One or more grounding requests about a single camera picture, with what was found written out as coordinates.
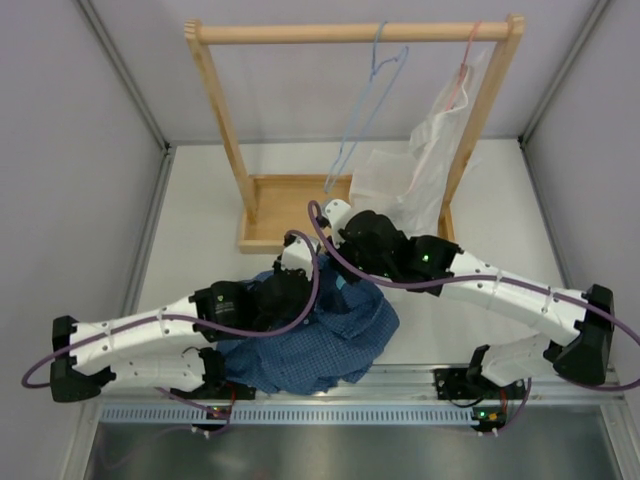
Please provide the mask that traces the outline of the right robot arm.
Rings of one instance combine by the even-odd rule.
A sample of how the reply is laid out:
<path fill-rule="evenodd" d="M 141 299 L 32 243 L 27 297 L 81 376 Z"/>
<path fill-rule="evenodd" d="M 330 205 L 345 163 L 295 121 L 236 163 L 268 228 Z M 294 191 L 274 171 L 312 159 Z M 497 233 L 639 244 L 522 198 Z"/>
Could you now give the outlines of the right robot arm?
<path fill-rule="evenodd" d="M 500 386 L 551 372 L 586 386 L 605 382 L 614 331 L 602 316 L 613 311 L 609 288 L 594 284 L 585 292 L 565 291 L 530 283 L 453 242 L 408 237 L 388 217 L 355 213 L 342 201 L 332 202 L 325 214 L 342 257 L 337 267 L 348 280 L 377 276 L 418 292 L 420 283 L 446 278 L 448 284 L 427 293 L 475 304 L 534 330 L 531 337 L 474 351 L 465 373 L 472 394 L 487 397 Z"/>

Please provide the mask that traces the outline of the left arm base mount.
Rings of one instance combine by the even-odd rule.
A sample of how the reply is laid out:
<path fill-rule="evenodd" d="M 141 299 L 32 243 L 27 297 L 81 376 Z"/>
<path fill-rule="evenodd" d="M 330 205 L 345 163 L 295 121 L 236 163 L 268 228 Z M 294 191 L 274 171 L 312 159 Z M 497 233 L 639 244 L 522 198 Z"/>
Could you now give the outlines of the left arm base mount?
<path fill-rule="evenodd" d="M 197 352 L 196 358 L 202 362 L 203 384 L 191 392 L 184 393 L 188 400 L 228 400 L 227 407 L 210 407 L 207 418 L 210 420 L 230 419 L 233 405 L 237 400 L 254 400 L 256 389 L 227 378 L 224 356 L 213 348 L 190 349 Z"/>

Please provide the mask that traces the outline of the blue checked shirt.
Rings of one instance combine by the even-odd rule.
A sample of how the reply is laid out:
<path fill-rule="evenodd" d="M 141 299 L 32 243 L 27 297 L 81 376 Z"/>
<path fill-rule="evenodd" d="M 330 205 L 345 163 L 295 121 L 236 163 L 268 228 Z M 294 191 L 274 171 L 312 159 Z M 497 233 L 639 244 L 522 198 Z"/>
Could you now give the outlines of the blue checked shirt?
<path fill-rule="evenodd" d="M 358 382 L 382 355 L 400 321 L 374 284 L 347 283 L 319 257 L 320 288 L 309 316 L 282 335 L 217 343 L 227 378 L 264 393 L 312 395 Z"/>

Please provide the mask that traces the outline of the blue wire hanger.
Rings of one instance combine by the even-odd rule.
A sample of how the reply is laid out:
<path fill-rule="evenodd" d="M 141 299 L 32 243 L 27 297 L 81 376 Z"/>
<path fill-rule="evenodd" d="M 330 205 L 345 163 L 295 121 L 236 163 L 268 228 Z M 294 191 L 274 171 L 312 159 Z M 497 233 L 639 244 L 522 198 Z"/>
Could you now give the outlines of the blue wire hanger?
<path fill-rule="evenodd" d="M 357 101 L 353 105 L 346 127 L 339 142 L 337 154 L 332 161 L 323 184 L 323 192 L 329 194 L 334 189 L 338 177 L 344 172 L 359 143 L 371 129 L 379 115 L 386 99 L 390 95 L 394 84 L 404 69 L 409 56 L 408 45 L 402 46 L 394 55 L 378 58 L 378 47 L 382 40 L 388 21 L 382 21 L 377 28 L 371 47 L 370 67 L 368 79 L 362 88 Z M 377 78 L 385 69 L 392 72 L 384 89 L 375 101 L 372 100 Z"/>

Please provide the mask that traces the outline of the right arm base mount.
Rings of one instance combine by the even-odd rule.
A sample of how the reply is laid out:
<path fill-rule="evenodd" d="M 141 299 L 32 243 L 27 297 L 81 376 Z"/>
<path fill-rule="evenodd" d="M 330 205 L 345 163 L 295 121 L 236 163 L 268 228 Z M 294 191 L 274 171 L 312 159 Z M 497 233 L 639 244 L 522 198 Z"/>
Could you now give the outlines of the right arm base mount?
<path fill-rule="evenodd" d="M 498 386 L 481 375 L 481 361 L 488 350 L 488 345 L 478 347 L 466 367 L 435 369 L 433 375 L 437 398 L 461 408 L 475 406 L 486 400 L 522 400 L 526 393 L 523 380 Z"/>

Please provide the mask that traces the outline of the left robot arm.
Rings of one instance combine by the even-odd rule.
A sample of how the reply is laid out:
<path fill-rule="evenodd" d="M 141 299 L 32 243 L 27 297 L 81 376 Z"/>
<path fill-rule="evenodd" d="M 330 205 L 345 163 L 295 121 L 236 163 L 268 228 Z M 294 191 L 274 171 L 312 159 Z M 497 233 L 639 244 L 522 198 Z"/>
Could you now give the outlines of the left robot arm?
<path fill-rule="evenodd" d="M 317 267 L 276 264 L 263 280 L 218 281 L 142 314 L 95 323 L 58 317 L 52 325 L 52 398 L 72 403 L 147 387 L 216 398 L 226 386 L 216 344 L 289 332 L 311 312 L 319 286 Z"/>

